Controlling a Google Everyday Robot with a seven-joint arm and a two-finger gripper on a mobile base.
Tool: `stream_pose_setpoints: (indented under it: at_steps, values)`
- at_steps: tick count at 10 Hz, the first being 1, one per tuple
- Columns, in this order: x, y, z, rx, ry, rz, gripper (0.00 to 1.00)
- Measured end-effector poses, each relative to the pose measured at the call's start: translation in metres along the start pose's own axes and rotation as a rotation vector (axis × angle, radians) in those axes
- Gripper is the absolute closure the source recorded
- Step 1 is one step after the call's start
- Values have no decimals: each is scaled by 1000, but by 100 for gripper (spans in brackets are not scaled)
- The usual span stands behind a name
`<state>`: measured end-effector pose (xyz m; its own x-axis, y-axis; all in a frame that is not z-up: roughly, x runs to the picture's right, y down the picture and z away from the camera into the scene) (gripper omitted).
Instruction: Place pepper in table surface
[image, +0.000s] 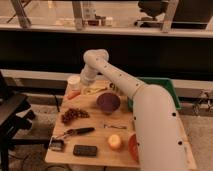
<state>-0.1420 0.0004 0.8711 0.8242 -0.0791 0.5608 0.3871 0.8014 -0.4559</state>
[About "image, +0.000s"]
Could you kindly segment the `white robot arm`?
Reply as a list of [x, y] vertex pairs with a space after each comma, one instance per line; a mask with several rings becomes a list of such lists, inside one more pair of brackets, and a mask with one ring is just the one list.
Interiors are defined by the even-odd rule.
[[189, 171], [170, 93], [111, 65], [104, 49], [87, 50], [83, 59], [81, 82], [84, 85], [92, 84], [101, 73], [133, 101], [140, 171]]

